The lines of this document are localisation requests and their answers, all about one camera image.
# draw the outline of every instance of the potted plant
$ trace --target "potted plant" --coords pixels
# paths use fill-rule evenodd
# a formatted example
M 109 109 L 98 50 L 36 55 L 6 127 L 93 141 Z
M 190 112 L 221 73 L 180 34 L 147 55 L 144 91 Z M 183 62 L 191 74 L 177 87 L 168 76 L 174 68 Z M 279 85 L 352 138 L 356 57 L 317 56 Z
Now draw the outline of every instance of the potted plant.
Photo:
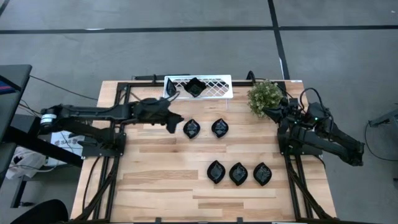
M 276 83 L 269 80 L 257 83 L 248 91 L 249 107 L 251 111 L 258 117 L 262 118 L 266 115 L 262 109 L 275 108 L 278 106 L 283 94 Z

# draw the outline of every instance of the small black dish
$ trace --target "small black dish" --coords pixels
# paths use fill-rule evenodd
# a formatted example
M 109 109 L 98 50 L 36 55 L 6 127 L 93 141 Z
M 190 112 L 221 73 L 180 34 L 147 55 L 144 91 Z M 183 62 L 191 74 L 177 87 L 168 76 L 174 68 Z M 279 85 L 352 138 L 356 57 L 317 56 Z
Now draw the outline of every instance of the small black dish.
M 218 138 L 223 137 L 228 132 L 228 129 L 228 124 L 222 118 L 216 120 L 211 126 L 211 130 Z
M 197 97 L 202 93 L 203 90 L 206 90 L 206 84 L 199 81 L 197 78 L 192 78 L 185 86 L 185 91 L 191 93 L 193 97 Z
M 265 163 L 260 163 L 254 168 L 253 172 L 255 180 L 261 185 L 266 185 L 272 177 L 272 172 L 270 168 L 268 168 Z
M 229 171 L 229 177 L 236 184 L 236 186 L 239 186 L 243 184 L 248 177 L 248 170 L 239 162 L 232 166 L 231 170 Z
M 176 92 L 177 92 L 177 89 L 176 89 L 174 83 L 170 79 L 168 79 L 167 84 L 166 84 L 166 93 L 169 96 L 174 96 Z
M 192 139 L 199 134 L 200 125 L 194 119 L 191 119 L 184 125 L 183 131 L 190 139 Z
M 207 176 L 215 184 L 218 184 L 225 176 L 225 168 L 218 161 L 214 161 L 207 169 Z

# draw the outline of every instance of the wood plank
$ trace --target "wood plank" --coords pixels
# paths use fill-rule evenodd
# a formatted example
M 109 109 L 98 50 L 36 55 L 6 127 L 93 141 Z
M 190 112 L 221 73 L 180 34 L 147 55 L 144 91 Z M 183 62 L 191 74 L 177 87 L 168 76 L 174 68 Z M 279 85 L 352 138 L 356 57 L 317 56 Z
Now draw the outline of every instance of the wood plank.
M 98 106 L 113 105 L 117 83 L 103 82 Z M 299 97 L 304 88 L 302 82 L 285 84 L 294 97 Z M 155 217 L 162 217 L 165 222 L 235 222 L 236 217 L 247 222 L 294 220 L 285 161 L 276 138 L 277 125 L 250 112 L 248 90 L 250 87 L 234 87 L 234 98 L 228 101 L 174 101 L 171 111 L 181 114 L 185 121 L 193 118 L 200 124 L 201 131 L 195 139 L 188 139 L 182 133 L 185 121 L 178 124 L 175 134 L 169 134 L 160 125 L 126 126 L 127 144 L 119 163 L 111 221 L 153 222 Z M 134 87 L 133 91 L 140 98 L 158 98 L 163 94 L 162 87 Z M 211 125 L 219 118 L 229 125 L 228 134 L 221 139 L 211 132 Z M 105 128 L 109 123 L 96 121 L 94 125 Z M 217 185 L 206 173 L 214 160 L 227 170 Z M 335 216 L 322 163 L 313 156 L 302 156 L 302 161 L 309 191 L 326 212 Z M 71 218 L 81 213 L 93 162 L 94 159 L 86 159 L 83 163 Z M 228 175 L 237 162 L 249 172 L 240 186 Z M 260 162 L 272 170 L 271 181 L 263 187 L 252 174 Z M 94 169 L 86 204 L 97 190 L 101 164 L 102 159 Z M 303 208 L 303 199 L 298 194 Z M 104 215 L 107 198 L 103 197 L 100 217 Z

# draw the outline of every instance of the white wire basket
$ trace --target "white wire basket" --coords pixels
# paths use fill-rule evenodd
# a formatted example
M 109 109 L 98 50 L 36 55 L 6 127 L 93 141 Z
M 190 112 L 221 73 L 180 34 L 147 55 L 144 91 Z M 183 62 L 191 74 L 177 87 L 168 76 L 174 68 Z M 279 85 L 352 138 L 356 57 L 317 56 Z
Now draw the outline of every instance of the white wire basket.
M 206 84 L 206 90 L 203 90 L 199 96 L 193 97 L 184 89 L 184 86 L 192 79 L 197 78 L 199 81 Z M 205 100 L 205 99 L 232 99 L 232 78 L 231 75 L 170 75 L 164 77 L 164 91 L 163 97 L 167 98 L 169 95 L 166 92 L 167 81 L 170 79 L 175 85 L 180 95 L 177 99 L 189 100 Z

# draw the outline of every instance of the gray floor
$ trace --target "gray floor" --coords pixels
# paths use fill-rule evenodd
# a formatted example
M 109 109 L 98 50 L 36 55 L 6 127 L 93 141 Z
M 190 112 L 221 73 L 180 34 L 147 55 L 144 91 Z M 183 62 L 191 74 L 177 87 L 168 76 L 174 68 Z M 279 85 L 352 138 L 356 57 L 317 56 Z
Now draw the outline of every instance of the gray floor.
M 277 0 L 275 8 L 280 26 L 398 24 L 395 0 Z M 11 0 L 0 18 L 0 29 L 245 25 L 271 25 L 267 1 Z M 397 107 L 398 30 L 281 34 L 291 79 L 318 89 L 348 134 L 364 141 L 366 121 Z M 0 64 L 29 63 L 33 75 L 92 97 L 98 96 L 103 80 L 129 80 L 132 75 L 244 78 L 253 70 L 257 77 L 282 78 L 272 31 L 0 35 L 0 46 Z M 33 79 L 23 99 L 37 110 L 61 102 L 95 104 Z M 390 130 L 388 125 L 369 129 L 368 141 L 380 156 L 398 159 L 398 141 Z M 339 218 L 396 223 L 398 189 L 392 178 L 398 177 L 398 162 L 381 161 L 368 151 L 363 167 L 351 167 L 328 154 L 325 162 Z M 71 209 L 78 172 L 62 172 L 68 180 L 49 175 L 29 182 L 23 200 L 59 198 Z M 6 181 L 0 190 L 0 223 L 26 210 L 8 208 L 15 186 L 15 181 Z

